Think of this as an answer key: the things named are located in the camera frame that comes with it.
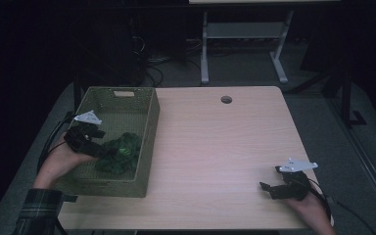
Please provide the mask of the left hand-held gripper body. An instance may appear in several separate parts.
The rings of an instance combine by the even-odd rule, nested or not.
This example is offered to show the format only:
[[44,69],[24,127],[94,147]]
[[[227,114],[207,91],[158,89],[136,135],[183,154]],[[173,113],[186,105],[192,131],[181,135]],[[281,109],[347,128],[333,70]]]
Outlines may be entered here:
[[76,115],[64,139],[76,153],[103,154],[105,152],[103,146],[93,141],[94,138],[102,139],[106,134],[99,129],[101,124],[102,121],[93,110]]

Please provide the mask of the dark green cloth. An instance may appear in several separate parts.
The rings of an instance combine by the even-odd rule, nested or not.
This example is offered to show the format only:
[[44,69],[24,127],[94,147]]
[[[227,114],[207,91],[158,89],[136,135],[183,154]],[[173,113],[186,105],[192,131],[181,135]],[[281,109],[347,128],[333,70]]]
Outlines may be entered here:
[[135,171],[141,150],[142,139],[134,134],[125,132],[120,138],[105,142],[103,147],[108,150],[95,163],[95,169],[101,172],[123,174]]

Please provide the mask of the person's left hand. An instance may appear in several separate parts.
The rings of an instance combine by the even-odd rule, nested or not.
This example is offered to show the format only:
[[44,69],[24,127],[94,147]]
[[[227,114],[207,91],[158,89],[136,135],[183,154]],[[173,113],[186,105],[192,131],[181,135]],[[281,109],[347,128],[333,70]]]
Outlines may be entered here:
[[64,175],[78,165],[95,161],[95,158],[74,152],[63,137],[51,149],[46,162],[52,172]]

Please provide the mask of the black metal post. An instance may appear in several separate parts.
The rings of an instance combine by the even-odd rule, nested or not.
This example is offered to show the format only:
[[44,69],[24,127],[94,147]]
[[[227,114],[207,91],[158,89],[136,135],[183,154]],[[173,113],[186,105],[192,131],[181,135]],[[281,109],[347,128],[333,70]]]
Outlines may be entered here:
[[73,85],[74,111],[76,112],[81,103],[81,86],[80,86],[78,75],[74,77],[72,85]]
[[346,127],[351,126],[351,92],[352,92],[351,74],[347,70],[343,78],[342,102],[341,102],[341,118]]

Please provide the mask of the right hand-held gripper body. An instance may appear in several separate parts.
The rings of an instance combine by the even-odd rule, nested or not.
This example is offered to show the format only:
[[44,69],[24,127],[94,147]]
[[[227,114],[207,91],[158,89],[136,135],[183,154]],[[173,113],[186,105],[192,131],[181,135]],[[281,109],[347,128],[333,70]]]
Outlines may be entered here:
[[296,199],[301,201],[311,188],[305,170],[317,168],[317,163],[289,159],[282,165],[275,167],[282,175],[284,185],[277,190],[281,194],[280,199]]

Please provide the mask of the person's right hand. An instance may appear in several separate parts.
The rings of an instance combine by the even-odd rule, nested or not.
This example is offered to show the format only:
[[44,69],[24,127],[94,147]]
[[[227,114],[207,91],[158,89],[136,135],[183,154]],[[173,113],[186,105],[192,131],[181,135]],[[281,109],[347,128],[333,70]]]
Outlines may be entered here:
[[321,202],[308,193],[301,201],[286,199],[284,203],[289,206],[307,225],[315,225],[323,221],[329,222],[326,210]]

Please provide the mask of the aluminium floor rail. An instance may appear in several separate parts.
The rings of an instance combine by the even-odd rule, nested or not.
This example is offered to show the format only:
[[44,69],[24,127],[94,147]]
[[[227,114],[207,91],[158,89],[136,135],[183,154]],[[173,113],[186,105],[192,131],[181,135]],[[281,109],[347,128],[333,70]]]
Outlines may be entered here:
[[353,127],[351,125],[347,125],[344,122],[344,119],[342,118],[342,116],[340,114],[340,108],[337,105],[337,103],[335,101],[331,100],[331,99],[327,99],[326,103],[328,104],[328,107],[329,107],[331,113],[333,114],[333,116],[337,120],[337,123],[340,125],[340,128],[343,130],[343,132],[345,133],[345,135],[349,139],[349,141],[352,145],[352,148],[354,149],[354,151],[355,151],[355,153],[356,153],[356,155],[357,155],[357,157],[360,161],[361,167],[363,168],[363,171],[365,172],[366,177],[370,181],[370,184],[371,184],[372,188],[374,189],[374,191],[376,193],[376,167],[375,167],[375,165],[373,164],[373,162],[371,162],[371,160],[370,160],[367,152],[365,151],[364,147],[362,146],[360,140],[355,135],[355,132],[353,131]]

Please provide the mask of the white metal stand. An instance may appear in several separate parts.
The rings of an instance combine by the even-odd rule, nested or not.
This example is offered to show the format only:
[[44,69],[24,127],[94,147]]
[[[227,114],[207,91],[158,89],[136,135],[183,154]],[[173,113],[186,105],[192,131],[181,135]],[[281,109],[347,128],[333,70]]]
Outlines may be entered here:
[[289,11],[283,22],[274,23],[211,23],[208,21],[208,13],[204,12],[200,59],[201,83],[208,84],[210,82],[208,63],[210,39],[277,39],[277,47],[269,55],[280,83],[288,83],[289,79],[281,64],[280,56],[293,16],[294,12]]

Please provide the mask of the green woven basket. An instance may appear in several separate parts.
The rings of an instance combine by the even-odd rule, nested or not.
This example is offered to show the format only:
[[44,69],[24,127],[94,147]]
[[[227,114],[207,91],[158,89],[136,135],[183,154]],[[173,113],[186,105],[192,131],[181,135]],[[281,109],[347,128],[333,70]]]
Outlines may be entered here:
[[158,126],[160,105],[152,87],[90,87],[74,116],[93,110],[106,134],[93,141],[103,146],[125,133],[142,139],[135,171],[123,174],[95,169],[99,160],[80,164],[63,176],[57,188],[71,195],[143,198],[146,195]]

